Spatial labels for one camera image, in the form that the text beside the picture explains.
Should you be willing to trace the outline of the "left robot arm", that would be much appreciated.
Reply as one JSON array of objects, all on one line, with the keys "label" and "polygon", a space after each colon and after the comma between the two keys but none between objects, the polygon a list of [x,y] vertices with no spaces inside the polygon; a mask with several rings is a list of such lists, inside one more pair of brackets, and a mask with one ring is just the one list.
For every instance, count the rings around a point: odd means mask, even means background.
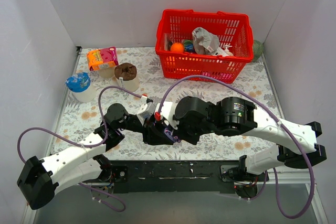
[{"label": "left robot arm", "polygon": [[154,115],[158,109],[157,105],[147,101],[133,115],[122,104],[115,103],[104,115],[105,122],[77,146],[42,159],[36,156],[28,159],[17,185],[30,208],[39,209],[62,190],[88,180],[111,184],[126,181],[127,168],[113,165],[104,153],[124,139],[121,130],[142,133],[146,142],[154,140],[158,143],[160,137],[167,140],[168,131],[165,128],[153,132]]}]

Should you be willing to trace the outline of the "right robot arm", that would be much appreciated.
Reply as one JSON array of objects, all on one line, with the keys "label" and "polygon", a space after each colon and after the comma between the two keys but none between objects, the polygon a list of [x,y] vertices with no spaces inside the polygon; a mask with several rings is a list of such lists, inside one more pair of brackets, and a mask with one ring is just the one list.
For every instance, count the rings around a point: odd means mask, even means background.
[{"label": "right robot arm", "polygon": [[306,125],[286,120],[275,122],[254,103],[238,98],[225,98],[216,104],[196,97],[184,97],[177,104],[164,102],[156,115],[163,119],[165,135],[172,142],[181,140],[196,145],[200,137],[252,136],[273,143],[269,149],[239,159],[238,176],[251,180],[265,170],[285,165],[306,169],[327,159],[326,149],[317,143],[321,125]]}]

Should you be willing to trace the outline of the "lavender earbud charging case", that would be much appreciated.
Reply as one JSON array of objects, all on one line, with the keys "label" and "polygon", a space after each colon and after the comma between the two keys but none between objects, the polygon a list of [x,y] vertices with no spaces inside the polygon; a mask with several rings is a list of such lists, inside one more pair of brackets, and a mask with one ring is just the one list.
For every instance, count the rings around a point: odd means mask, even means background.
[{"label": "lavender earbud charging case", "polygon": [[163,133],[164,133],[164,135],[165,135],[170,141],[172,141],[172,142],[174,143],[174,140],[173,140],[173,137],[174,137],[174,135],[173,135],[173,131],[174,131],[174,130],[170,130],[168,127],[166,127],[166,128],[164,129]]}]

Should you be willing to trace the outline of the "purple clip earbud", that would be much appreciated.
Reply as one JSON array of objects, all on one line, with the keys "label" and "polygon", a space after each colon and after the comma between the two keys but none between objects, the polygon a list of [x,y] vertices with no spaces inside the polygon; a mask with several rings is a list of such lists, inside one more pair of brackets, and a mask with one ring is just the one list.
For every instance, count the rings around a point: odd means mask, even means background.
[{"label": "purple clip earbud", "polygon": [[174,136],[173,140],[174,140],[175,143],[180,143],[181,142],[181,139],[179,139],[178,136]]}]

